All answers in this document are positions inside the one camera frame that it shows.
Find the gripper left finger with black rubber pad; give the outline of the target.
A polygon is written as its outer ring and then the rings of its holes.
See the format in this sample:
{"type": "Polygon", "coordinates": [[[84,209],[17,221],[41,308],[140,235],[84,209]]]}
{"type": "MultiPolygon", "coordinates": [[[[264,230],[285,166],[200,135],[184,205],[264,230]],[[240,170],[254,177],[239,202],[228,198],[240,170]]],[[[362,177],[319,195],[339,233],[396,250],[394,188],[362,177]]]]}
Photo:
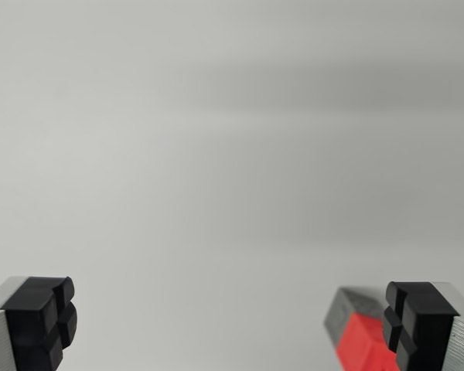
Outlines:
{"type": "Polygon", "coordinates": [[[54,371],[77,330],[70,277],[12,276],[0,285],[0,371],[54,371]]]}

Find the gripper right finger with black rubber pad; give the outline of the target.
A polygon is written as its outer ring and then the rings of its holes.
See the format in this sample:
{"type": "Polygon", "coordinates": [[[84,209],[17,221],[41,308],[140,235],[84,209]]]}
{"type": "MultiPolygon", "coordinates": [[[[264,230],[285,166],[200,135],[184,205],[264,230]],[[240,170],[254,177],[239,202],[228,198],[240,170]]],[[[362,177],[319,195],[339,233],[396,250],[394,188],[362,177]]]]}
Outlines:
{"type": "Polygon", "coordinates": [[[464,296],[450,283],[387,285],[383,335],[400,370],[464,371],[464,296]]]}

